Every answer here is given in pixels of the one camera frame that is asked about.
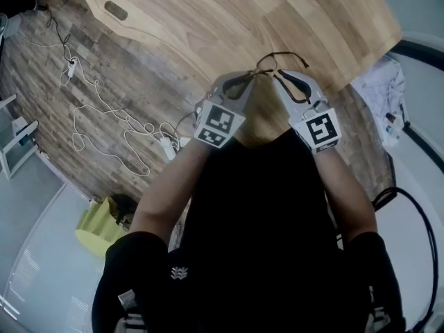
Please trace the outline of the long white power adapter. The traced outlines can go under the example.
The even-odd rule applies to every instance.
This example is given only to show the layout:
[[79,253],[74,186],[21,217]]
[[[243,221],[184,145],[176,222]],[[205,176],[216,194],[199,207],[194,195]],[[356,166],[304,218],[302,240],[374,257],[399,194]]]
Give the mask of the long white power adapter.
[[169,137],[161,137],[160,144],[166,153],[168,160],[173,160],[177,154],[177,150],[175,148],[175,144]]

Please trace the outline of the person's left forearm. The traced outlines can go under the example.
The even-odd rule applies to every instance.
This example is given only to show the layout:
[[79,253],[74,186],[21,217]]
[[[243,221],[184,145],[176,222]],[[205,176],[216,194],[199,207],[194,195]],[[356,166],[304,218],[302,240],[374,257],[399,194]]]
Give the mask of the person's left forearm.
[[189,141],[143,193],[130,231],[149,232],[168,244],[211,151],[197,139]]

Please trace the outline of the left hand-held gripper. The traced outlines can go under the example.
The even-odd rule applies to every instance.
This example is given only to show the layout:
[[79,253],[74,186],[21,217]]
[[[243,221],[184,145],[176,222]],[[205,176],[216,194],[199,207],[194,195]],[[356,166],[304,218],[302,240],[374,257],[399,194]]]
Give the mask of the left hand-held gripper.
[[252,71],[235,71],[219,76],[197,108],[194,138],[222,148],[246,120],[244,109],[254,89]]

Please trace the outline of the yellow-green stool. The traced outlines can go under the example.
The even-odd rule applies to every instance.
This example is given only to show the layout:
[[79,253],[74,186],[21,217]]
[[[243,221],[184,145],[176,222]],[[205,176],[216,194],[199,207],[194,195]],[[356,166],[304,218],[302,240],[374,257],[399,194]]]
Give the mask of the yellow-green stool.
[[100,203],[92,203],[78,222],[75,229],[77,240],[97,257],[104,258],[108,248],[126,231],[117,224],[117,204],[106,197]]

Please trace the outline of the white crumpled cloth pile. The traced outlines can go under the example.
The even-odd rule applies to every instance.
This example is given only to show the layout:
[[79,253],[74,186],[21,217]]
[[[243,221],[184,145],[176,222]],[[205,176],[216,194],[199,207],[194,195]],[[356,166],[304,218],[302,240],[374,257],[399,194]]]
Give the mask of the white crumpled cloth pile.
[[408,121],[404,102],[406,80],[400,63],[386,55],[356,77],[351,86],[370,110],[382,146],[394,147]]

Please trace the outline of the white metal shelf frame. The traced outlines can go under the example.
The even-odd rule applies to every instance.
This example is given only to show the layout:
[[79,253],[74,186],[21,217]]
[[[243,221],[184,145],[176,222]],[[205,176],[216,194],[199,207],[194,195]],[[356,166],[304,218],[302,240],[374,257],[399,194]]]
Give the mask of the white metal shelf frame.
[[0,171],[10,180],[20,167],[37,152],[34,133],[38,121],[27,122],[23,116],[14,118],[8,106],[16,101],[17,95],[12,94],[0,100]]

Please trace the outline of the person's black shirt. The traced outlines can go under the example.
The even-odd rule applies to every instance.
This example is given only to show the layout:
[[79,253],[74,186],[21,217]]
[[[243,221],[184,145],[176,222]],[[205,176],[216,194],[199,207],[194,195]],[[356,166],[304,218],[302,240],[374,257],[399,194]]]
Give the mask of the person's black shirt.
[[212,147],[170,242],[110,246],[93,333],[404,333],[384,240],[344,244],[314,154],[293,130]]

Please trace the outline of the black thin-framed eyeglasses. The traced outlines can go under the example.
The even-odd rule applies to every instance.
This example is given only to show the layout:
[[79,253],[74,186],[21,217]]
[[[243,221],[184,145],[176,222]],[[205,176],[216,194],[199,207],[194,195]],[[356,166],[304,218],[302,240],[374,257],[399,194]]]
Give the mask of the black thin-framed eyeglasses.
[[264,57],[258,60],[253,74],[255,76],[274,74],[278,70],[279,66],[277,57],[284,56],[295,57],[299,60],[299,62],[303,65],[305,69],[309,67],[309,64],[306,62],[306,60],[297,53],[294,53],[292,51],[275,51],[266,54]]

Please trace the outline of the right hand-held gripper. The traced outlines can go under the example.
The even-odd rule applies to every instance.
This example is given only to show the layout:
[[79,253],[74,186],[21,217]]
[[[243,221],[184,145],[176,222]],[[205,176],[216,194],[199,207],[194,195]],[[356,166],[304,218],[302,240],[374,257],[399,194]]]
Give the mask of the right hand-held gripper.
[[342,133],[335,109],[326,98],[308,105],[307,100],[323,95],[313,78],[297,71],[278,69],[273,76],[273,86],[290,116],[290,126],[312,154],[339,144]]

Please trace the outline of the person's right forearm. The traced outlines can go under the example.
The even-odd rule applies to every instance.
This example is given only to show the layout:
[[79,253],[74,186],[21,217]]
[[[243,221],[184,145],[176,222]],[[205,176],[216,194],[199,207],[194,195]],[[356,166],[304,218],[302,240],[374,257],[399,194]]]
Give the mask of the person's right forearm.
[[314,155],[316,168],[344,244],[377,232],[374,207],[343,158],[333,148]]

